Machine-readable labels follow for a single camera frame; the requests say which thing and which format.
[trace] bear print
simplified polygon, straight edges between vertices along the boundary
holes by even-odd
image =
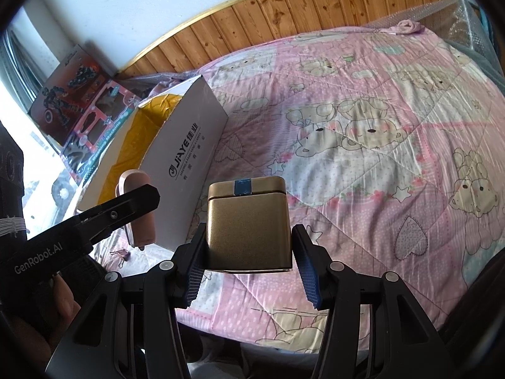
[[[282,311],[275,312],[270,316],[274,322],[276,335],[274,339],[258,339],[256,340],[257,344],[286,349],[291,352],[312,353],[319,351],[323,340],[326,319],[328,318],[327,315],[310,315],[307,313],[297,315],[291,313],[291,311]],[[311,318],[312,323],[310,326],[302,328],[302,319],[307,318]]]
[[[347,99],[340,102],[338,112],[351,121],[386,117],[388,103],[375,97]]]
[[[474,214],[477,218],[498,206],[498,192],[487,177],[481,156],[473,150],[465,154],[461,148],[457,148],[453,160],[458,170],[458,180],[454,183],[450,206]]]
[[[342,147],[353,151],[356,149],[382,148],[393,142],[403,142],[407,133],[397,128],[390,120],[380,118],[351,121],[345,128]]]
[[[448,73],[436,70],[409,70],[397,72],[402,81],[411,81],[417,88],[430,92],[447,91],[454,88]]]
[[[298,132],[299,157],[312,157],[317,153],[342,145],[343,130],[339,121],[319,123],[301,128]]]
[[[300,70],[305,75],[311,75],[312,77],[327,77],[338,72],[335,64],[327,58],[314,58],[302,61],[300,63]]]
[[[456,50],[454,47],[449,45],[449,50],[450,53],[453,55],[454,59],[456,62],[461,65],[461,67],[465,67],[466,65],[470,64],[472,60],[468,55],[463,54],[462,52]]]
[[[332,103],[314,104],[292,110],[286,114],[286,118],[293,125],[306,127],[312,123],[321,123],[330,121],[336,114],[335,107]]]
[[[255,62],[256,62],[256,59],[254,57],[242,58],[242,59],[236,60],[232,63],[221,65],[219,67],[219,71],[232,71],[234,69],[237,70],[237,69],[247,67]]]

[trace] bed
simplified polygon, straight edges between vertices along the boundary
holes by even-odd
[[[184,22],[142,50],[120,78],[182,73],[237,50],[299,33],[363,26],[441,0],[232,0]]]
[[[200,68],[229,116],[188,237],[216,181],[279,175],[290,220],[356,272],[397,272],[438,328],[505,247],[505,99],[467,55],[415,21],[340,27],[239,50]],[[123,275],[170,252],[95,257]],[[360,349],[368,348],[362,307]],[[219,336],[317,352],[326,313],[300,276],[206,271],[178,320]]]

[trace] mattress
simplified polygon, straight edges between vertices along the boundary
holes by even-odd
[[[189,233],[217,181],[279,175],[291,224],[356,272],[400,275],[438,328],[505,246],[505,99],[466,55],[411,21],[302,34],[200,72],[229,116]],[[109,269],[122,236],[97,255]],[[169,253],[148,247],[121,272]],[[361,349],[369,309],[362,306]],[[242,342],[319,350],[327,312],[300,275],[206,271],[178,320]]]

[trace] gold metal tin box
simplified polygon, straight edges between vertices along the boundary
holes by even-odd
[[[207,269],[253,273],[292,268],[283,178],[216,182],[209,187],[208,198]]]

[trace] dark fabric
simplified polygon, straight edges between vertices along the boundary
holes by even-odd
[[[241,344],[243,372],[247,379],[310,379],[316,353],[295,353],[253,344]]]
[[[484,364],[489,365],[490,358],[500,346],[503,358],[505,343],[500,322],[504,311],[505,250],[501,250],[484,267],[439,331],[457,368],[471,368],[469,363],[482,364],[486,358],[488,360]],[[478,346],[486,342],[494,348],[479,355]]]
[[[190,328],[182,323],[178,323],[177,325],[179,327],[179,334],[186,362],[191,363],[200,360],[204,352],[204,347],[200,339],[200,335],[203,334],[203,332]]]

